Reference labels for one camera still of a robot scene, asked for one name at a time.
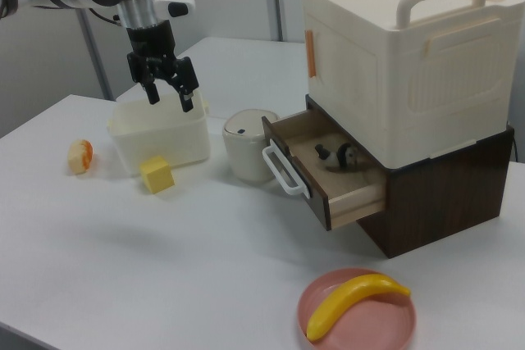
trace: white plastic bin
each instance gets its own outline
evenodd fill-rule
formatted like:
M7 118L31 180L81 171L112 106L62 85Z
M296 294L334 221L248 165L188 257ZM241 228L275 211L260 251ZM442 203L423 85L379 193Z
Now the white plastic bin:
M183 112L179 95L117 103L108 132L130 175L140 173L140 163L162 156L170 166L202 161L210 155L206 113L199 90L194 91L194 109Z
M523 1L303 0L310 97L386 168L502 132Z

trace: plastic container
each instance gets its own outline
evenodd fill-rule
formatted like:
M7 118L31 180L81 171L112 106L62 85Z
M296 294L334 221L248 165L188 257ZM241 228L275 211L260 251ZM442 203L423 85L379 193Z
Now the plastic container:
M303 0L309 94L384 167L503 132L524 0Z
M237 178L249 183L262 183L273 178L263 160L263 116L275 121L278 116L270 111L244 110L233 115L222 130L230 167Z
M199 90L194 91L194 109L183 112L178 94L148 100L117 103L107 130L130 175L140 173L140 163L162 156L170 166L202 161L210 155L206 113Z

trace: small toy in drawer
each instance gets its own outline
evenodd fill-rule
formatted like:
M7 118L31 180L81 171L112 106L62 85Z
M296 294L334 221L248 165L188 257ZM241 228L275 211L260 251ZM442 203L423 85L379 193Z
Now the small toy in drawer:
M336 152L329 151L318 143L315 150L319 159L327 170L354 170L358 169L358 151L351 143L343 143Z

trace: wooden cabinet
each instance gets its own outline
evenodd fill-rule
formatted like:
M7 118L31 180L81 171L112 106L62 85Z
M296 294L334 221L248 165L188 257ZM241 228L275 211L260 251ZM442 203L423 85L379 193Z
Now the wooden cabinet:
M500 214L514 130L396 170L383 167L311 98L307 110L270 122L273 140L308 187L305 198L327 230L357 221L388 257ZM315 145L358 148L356 168L328 171Z

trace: toy banana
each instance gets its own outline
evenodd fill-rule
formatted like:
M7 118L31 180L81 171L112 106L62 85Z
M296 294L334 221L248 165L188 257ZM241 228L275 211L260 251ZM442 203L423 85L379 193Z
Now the toy banana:
M310 342L322 338L343 313L363 298L383 293L409 296L410 289L382 274L357 276L344 282L317 307L308 321L306 337Z

